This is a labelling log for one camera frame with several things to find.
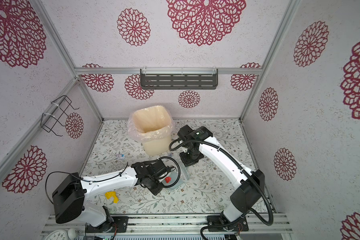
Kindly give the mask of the teal hand brush white bristles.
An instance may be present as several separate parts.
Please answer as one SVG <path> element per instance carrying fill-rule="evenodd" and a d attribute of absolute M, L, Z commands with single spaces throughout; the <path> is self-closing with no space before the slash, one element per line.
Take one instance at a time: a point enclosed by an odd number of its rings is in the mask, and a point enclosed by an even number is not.
<path fill-rule="evenodd" d="M 181 171 L 185 177 L 185 179 L 188 181 L 190 179 L 190 175 L 189 175 L 189 172 L 188 172 L 188 168 L 185 167 L 184 164 L 180 164 L 180 167 L 181 167 Z"/>

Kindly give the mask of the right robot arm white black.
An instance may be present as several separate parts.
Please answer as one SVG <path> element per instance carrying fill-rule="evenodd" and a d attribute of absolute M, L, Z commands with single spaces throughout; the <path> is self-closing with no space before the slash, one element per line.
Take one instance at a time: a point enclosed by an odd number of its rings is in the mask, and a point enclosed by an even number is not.
<path fill-rule="evenodd" d="M 272 206 L 265 194 L 265 175 L 262 171 L 253 171 L 234 158 L 206 127 L 193 130 L 188 125 L 180 128 L 177 133 L 179 144 L 169 146 L 170 151 L 185 148 L 180 158 L 186 167 L 192 166 L 199 160 L 210 159 L 233 184 L 234 192 L 230 196 L 230 203 L 220 216 L 209 216 L 207 225 L 200 230 L 201 237 L 206 238 L 204 232 L 242 231 L 246 222 L 246 215 L 253 213 L 263 224 L 272 226 L 274 214 Z"/>

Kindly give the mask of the beige trash bin with liner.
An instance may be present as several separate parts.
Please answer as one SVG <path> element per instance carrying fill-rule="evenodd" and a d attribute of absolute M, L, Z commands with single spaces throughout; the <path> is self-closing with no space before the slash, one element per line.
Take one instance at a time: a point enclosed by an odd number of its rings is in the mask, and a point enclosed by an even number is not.
<path fill-rule="evenodd" d="M 141 143 L 146 154 L 156 156 L 169 151 L 175 124 L 164 106 L 153 106 L 133 112 L 128 120 L 128 134 Z"/>

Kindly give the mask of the teal plastic dustpan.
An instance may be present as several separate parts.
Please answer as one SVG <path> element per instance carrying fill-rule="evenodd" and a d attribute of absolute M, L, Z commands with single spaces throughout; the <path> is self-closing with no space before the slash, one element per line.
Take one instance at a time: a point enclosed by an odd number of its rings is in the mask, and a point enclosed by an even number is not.
<path fill-rule="evenodd" d="M 171 177 L 171 181 L 166 183 L 165 178 Z M 164 179 L 162 179 L 161 183 L 166 186 L 167 190 L 175 190 L 176 188 L 180 187 L 185 182 L 179 177 L 179 172 L 177 170 L 172 171 L 168 174 Z"/>

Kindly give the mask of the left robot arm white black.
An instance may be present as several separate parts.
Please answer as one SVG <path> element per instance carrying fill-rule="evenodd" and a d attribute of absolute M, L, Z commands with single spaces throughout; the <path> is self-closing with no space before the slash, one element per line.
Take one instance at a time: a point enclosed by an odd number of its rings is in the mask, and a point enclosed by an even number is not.
<path fill-rule="evenodd" d="M 79 173 L 67 173 L 49 197 L 54 206 L 55 221 L 57 224 L 72 221 L 85 223 L 89 233 L 116 232 L 122 225 L 114 220 L 109 208 L 97 206 L 89 199 L 119 188 L 136 186 L 146 188 L 156 196 L 162 189 L 171 188 L 179 182 L 177 177 L 172 184 L 167 183 L 166 178 L 173 171 L 180 173 L 180 165 L 173 158 L 164 156 L 103 175 L 81 177 Z"/>

